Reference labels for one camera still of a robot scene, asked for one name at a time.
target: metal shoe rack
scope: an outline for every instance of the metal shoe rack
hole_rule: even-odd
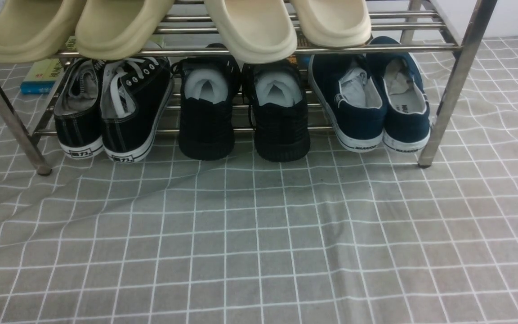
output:
[[[459,99],[461,90],[463,89],[465,80],[475,54],[479,49],[481,39],[485,34],[489,20],[493,14],[493,10],[497,4],[497,0],[477,0],[473,15],[469,22],[467,31],[462,37],[457,35],[452,30],[450,25],[447,24],[448,20],[444,13],[440,10],[437,0],[407,0],[409,1],[408,11],[392,11],[392,12],[374,12],[370,13],[371,18],[374,20],[372,25],[373,31],[402,31],[401,45],[366,45],[363,47],[353,47],[349,49],[323,49],[318,47],[299,47],[296,54],[362,54],[362,53],[375,53],[375,52],[434,52],[434,51],[452,51],[455,56],[455,64],[451,71],[449,81],[442,96],[442,100],[437,109],[436,122],[433,123],[431,129],[430,140],[423,150],[419,158],[419,166],[421,168],[427,168],[431,166],[434,156],[437,153],[438,147],[441,143],[442,136],[444,135],[445,129],[450,121],[451,115],[455,108],[455,105]],[[201,5],[201,0],[176,0],[177,5]],[[295,23],[295,28],[300,29],[298,24],[298,17],[295,14],[290,14],[290,18]],[[419,22],[419,18],[429,18],[428,22]],[[390,21],[390,22],[379,22],[375,23],[376,20]],[[209,16],[177,16],[167,15],[165,17],[161,27],[157,27],[155,34],[159,35],[193,35],[193,34],[213,34],[217,33],[215,27],[196,27],[197,24],[211,23]],[[193,24],[189,27],[176,27],[177,24],[185,25],[185,23]],[[444,42],[438,43],[427,43],[421,45],[414,45],[412,43],[413,34],[415,30],[419,29],[434,29],[440,31]],[[165,56],[165,57],[194,57],[202,55],[227,55],[228,51],[223,49],[206,49],[205,45],[202,45],[200,49],[187,49],[187,48],[175,48],[166,47],[161,50],[143,50],[137,53],[138,57],[152,57],[152,56]],[[60,58],[64,66],[70,63],[72,58],[80,57],[80,54],[76,51],[63,50],[59,51],[53,57]],[[51,167],[47,164],[45,158],[41,154],[41,151],[37,147],[42,136],[53,136],[56,132],[53,129],[48,129],[49,120],[53,115],[53,108],[55,101],[57,100],[61,90],[65,85],[65,80],[56,82],[55,86],[51,90],[49,97],[46,102],[46,108],[41,111],[41,118],[33,127],[32,131],[27,131],[27,128],[17,115],[13,108],[12,103],[8,97],[4,94],[0,86],[0,115],[6,123],[9,130],[13,133],[18,144],[21,146],[27,158],[34,168],[37,170],[39,175],[51,174]],[[312,109],[320,107],[319,103],[310,95],[313,99],[309,104]],[[236,104],[235,109],[247,108],[246,105]],[[167,107],[167,111],[179,109],[179,94],[174,94],[174,98]],[[309,127],[312,131],[329,131],[332,129],[331,125],[312,125]],[[237,132],[252,131],[247,125],[246,127],[235,127]],[[158,130],[160,134],[166,133],[177,133],[177,129],[161,129]]]

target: navy blue canvas sneaker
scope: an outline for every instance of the navy blue canvas sneaker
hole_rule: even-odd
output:
[[[381,36],[371,44],[399,42]],[[418,152],[429,141],[430,125],[429,101],[415,58],[409,53],[374,53],[367,54],[366,59],[388,105],[383,142],[395,152]]]
[[[309,84],[346,150],[369,152],[381,143],[387,107],[363,56],[313,55]]]

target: floor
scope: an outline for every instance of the floor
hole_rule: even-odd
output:
[[[417,59],[436,107],[453,61]],[[28,69],[0,80],[33,125]],[[518,37],[485,41],[431,168],[312,140],[273,164],[164,137],[121,166],[46,138],[41,177],[0,119],[0,322],[518,324]]]

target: slide sandal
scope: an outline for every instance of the slide sandal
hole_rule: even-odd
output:
[[[297,49],[283,0],[204,0],[225,46],[239,61],[280,61]]]
[[[0,12],[0,62],[41,61],[73,35],[85,0],[8,0]]]
[[[174,0],[88,0],[76,28],[85,57],[120,60],[139,52]]]
[[[371,18],[365,0],[291,0],[301,29],[311,43],[324,47],[365,44]]]

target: black knit sneaker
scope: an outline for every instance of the black knit sneaker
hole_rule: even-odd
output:
[[[101,131],[111,160],[138,162],[152,149],[172,77],[167,58],[127,58],[105,66]]]
[[[174,64],[173,71],[181,75],[179,149],[195,160],[229,155],[235,145],[233,98],[241,85],[235,58],[187,58]]]
[[[287,60],[243,66],[243,92],[253,107],[255,149],[270,162],[291,162],[310,149],[308,107],[299,70]],[[249,122],[253,125],[251,111]]]
[[[59,144],[70,158],[92,158],[103,151],[99,90],[105,62],[75,60],[66,70],[66,86],[53,115]]]

